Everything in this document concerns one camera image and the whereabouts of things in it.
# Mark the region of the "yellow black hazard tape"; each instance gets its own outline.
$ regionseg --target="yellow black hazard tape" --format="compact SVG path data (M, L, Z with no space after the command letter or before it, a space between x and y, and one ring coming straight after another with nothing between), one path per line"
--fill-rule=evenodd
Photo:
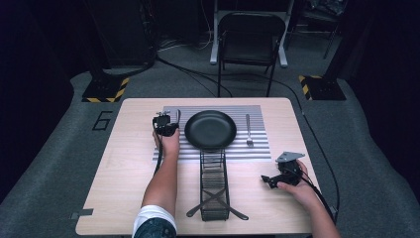
M302 85L302 89L303 89L303 94L305 94L305 97L307 100L312 100L312 95L311 92L309 91L309 86L306 82L307 78L322 78L321 76L317 76L317 75L299 75L299 81L300 81L300 85Z
M118 102L124 94L124 91L129 83L130 78L125 78L121 81L120 87L116 90L115 93L106 97L99 97L99 96L87 96L83 97L83 102Z

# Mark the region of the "hand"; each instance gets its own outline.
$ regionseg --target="hand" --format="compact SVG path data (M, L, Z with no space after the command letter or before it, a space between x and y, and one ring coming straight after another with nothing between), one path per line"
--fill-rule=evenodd
M159 147L159 139L161 140L163 154L166 157L171 155L177 156L179 154L179 129L176 129L175 133L173 133L173 135L170 137L157 135L155 131L153 131L153 136L157 147Z
M303 171L303 177L309 179L307 176L308 170L306 169L305 165L299 160L297 160L297 164L299 164L300 169ZM308 211L310 211L311 208L315 206L322 205L315 191L303 179L301 179L296 186L281 181L277 184L277 186L278 188L292 194L294 198L299 201Z

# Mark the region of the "controller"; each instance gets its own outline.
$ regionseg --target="controller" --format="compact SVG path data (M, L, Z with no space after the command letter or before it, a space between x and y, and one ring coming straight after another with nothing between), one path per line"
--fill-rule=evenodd
M181 111L176 111L176 122L170 122L170 116L167 114L170 111L157 112L157 117L154 117L153 124L157 134L170 137L175 133L176 128L179 128L179 119L181 118Z
M276 160L278 164L278 170L281 172L281 175L276 177L267 177L262 176L262 180L268 183L270 188L277 187L277 183L279 181L297 185L300 182L300 178L302 177L302 170L297 164L296 159L305 156L304 154L299 153L292 153L292 152L284 152L279 156Z

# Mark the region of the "gray floor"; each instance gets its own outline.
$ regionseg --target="gray floor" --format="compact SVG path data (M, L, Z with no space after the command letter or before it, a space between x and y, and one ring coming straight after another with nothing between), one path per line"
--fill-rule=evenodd
M330 205L337 205L335 185L319 145L325 152L340 188L337 225L343 237L420 237L419 203L406 180L390 166L369 136L364 112L347 82L338 80L348 98L345 101L307 101L302 93L298 75L323 74L337 43L329 57L322 59L326 41L295 38L286 52L289 67L278 66L274 76L289 88L275 83L270 96L287 97L292 101L321 190ZM209 63L210 47L204 50L179 47L158 55L190 69L217 72L217 66ZM254 67L228 65L226 73L242 70L261 71ZM112 70L114 73L121 71L127 70ZM224 85L235 97L264 97L266 82L263 79L254 80L251 76L226 79ZM130 78L120 102L81 102L89 81L88 73L72 79L74 98L71 106L0 206L0 237L78 237L74 231L77 221L69 219L69 215L83 207L125 98L211 98L216 93L213 82L192 78L159 61L149 70ZM110 125L105 131L92 131L102 111L112 111L106 114Z

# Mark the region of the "white sleeve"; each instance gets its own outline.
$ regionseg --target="white sleeve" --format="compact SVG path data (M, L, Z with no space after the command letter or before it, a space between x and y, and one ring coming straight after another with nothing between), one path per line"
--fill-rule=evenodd
M145 221L155 217L167 220L168 222L170 222L170 224L173 225L173 228L175 228L176 231L175 218L173 218L173 216L169 212L157 205L147 205L140 209L140 212L137 215L136 220L134 221L132 237L134 237L137 229L139 229L139 227Z

